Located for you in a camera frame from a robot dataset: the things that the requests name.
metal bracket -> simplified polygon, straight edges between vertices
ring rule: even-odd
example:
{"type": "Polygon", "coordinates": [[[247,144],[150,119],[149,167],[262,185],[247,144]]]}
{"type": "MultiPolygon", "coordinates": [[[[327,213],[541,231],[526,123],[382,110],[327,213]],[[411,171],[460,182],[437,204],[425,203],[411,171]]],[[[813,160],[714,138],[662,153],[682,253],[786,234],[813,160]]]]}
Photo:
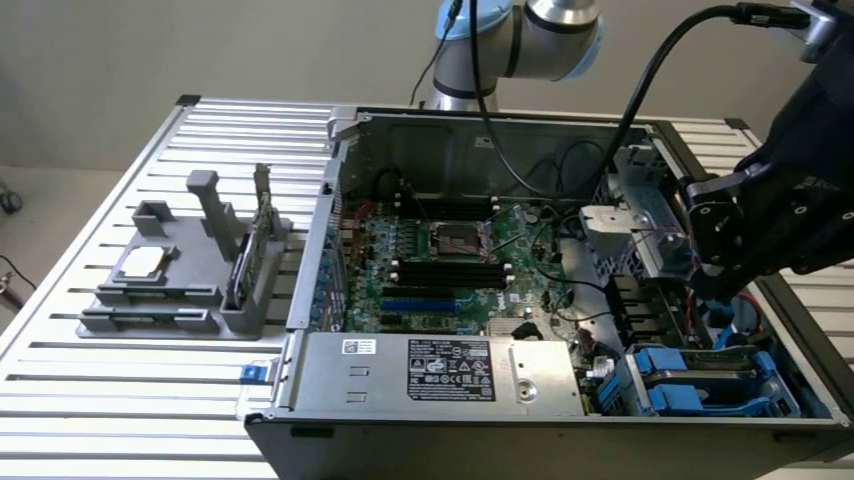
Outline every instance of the metal bracket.
{"type": "Polygon", "coordinates": [[[359,107],[335,107],[326,122],[327,136],[331,142],[341,142],[354,136],[359,131],[359,123],[363,118],[359,116],[359,107]]]}

aluminum table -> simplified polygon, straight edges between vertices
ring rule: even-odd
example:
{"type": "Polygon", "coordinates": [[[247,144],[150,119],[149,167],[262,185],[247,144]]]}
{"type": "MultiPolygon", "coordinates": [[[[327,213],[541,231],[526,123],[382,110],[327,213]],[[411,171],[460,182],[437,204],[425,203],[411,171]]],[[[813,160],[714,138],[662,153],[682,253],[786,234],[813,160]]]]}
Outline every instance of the aluminum table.
{"type": "MultiPolygon", "coordinates": [[[[0,478],[275,478],[237,419],[238,378],[243,365],[275,357],[282,346],[333,107],[206,97],[175,107],[0,337],[0,478]],[[285,313],[271,314],[263,338],[78,338],[77,314],[137,231],[139,202],[166,200],[177,215],[201,216],[185,180],[194,169],[213,169],[222,200],[250,216],[257,162],[271,165],[274,205],[297,230],[270,307],[285,313]]],[[[760,144],[737,123],[666,120],[712,173],[725,174],[760,144]]],[[[854,364],[854,262],[806,277],[784,274],[854,364]]],[[[250,396],[270,394],[269,386],[250,388],[250,396]]],[[[843,469],[854,469],[854,456],[766,478],[853,478],[843,469]]]]}

power supply label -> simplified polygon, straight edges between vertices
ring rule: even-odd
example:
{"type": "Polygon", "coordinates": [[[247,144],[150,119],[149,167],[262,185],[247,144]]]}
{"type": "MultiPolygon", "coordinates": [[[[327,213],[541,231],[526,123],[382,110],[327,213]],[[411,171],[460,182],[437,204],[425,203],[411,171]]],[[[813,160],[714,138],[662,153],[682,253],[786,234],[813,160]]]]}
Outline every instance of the power supply label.
{"type": "Polygon", "coordinates": [[[410,340],[407,394],[426,402],[494,402],[490,342],[410,340]]]}

circuit board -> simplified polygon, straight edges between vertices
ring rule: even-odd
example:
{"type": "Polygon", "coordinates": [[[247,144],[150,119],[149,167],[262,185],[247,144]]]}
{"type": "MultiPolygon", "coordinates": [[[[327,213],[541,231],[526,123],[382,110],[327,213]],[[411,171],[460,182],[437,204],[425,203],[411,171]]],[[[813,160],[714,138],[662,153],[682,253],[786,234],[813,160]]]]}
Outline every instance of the circuit board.
{"type": "Polygon", "coordinates": [[[230,279],[229,303],[237,309],[242,308],[243,302],[255,291],[258,276],[265,263],[265,254],[267,253],[267,241],[274,229],[273,216],[270,193],[265,192],[261,196],[261,205],[253,218],[250,231],[243,238],[241,256],[235,262],[230,279]]]}
{"type": "Polygon", "coordinates": [[[550,308],[566,288],[534,268],[533,251],[541,268],[564,278],[558,242],[553,229],[542,228],[537,207],[502,205],[484,222],[403,219],[385,205],[358,211],[363,218],[350,223],[349,331],[477,335],[493,319],[549,317],[544,307],[550,308]],[[397,286],[395,261],[498,264],[513,281],[505,288],[456,287],[452,311],[390,311],[383,291],[397,286]]]}

gray wall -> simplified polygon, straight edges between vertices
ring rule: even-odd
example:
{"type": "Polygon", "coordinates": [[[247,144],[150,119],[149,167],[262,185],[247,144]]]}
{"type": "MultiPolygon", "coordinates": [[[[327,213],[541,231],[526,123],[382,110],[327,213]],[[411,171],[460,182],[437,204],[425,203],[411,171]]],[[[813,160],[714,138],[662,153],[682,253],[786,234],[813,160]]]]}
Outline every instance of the gray wall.
{"type": "MultiPolygon", "coordinates": [[[[502,81],[505,108],[621,112],[670,29],[716,2],[601,3],[609,35],[588,76],[502,81]]],[[[125,169],[182,93],[405,103],[437,4],[0,0],[0,163],[125,169]]],[[[673,53],[644,112],[740,116],[764,133],[808,71],[796,56],[717,20],[673,53]]]]}

